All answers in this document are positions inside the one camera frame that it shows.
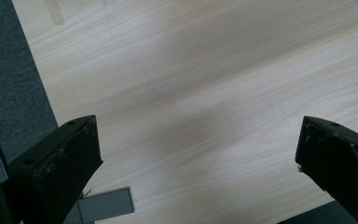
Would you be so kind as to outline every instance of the wood grain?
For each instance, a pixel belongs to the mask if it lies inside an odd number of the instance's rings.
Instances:
[[[294,160],[303,116],[358,132],[358,1],[13,0],[57,121],[96,114],[130,186],[98,223],[277,223],[332,201]]]

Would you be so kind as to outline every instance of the screw hole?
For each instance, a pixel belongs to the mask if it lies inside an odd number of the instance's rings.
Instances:
[[[34,159],[27,159],[23,163],[24,165],[32,165],[34,163]]]

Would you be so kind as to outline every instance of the wooden table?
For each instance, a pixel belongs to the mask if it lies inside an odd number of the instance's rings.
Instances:
[[[303,116],[358,132],[358,0],[13,0],[59,124],[96,114],[98,223],[277,223],[332,201]]]

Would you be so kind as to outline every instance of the table surface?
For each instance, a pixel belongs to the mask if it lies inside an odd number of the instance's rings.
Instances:
[[[98,223],[277,223],[332,201],[305,115],[358,132],[358,0],[13,0],[59,124],[97,115]]]

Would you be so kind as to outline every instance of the floor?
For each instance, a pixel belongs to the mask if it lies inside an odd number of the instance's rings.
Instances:
[[[57,127],[11,1],[0,0],[0,142],[7,160]],[[78,211],[65,223],[80,223]],[[357,222],[338,203],[329,203],[284,223]]]

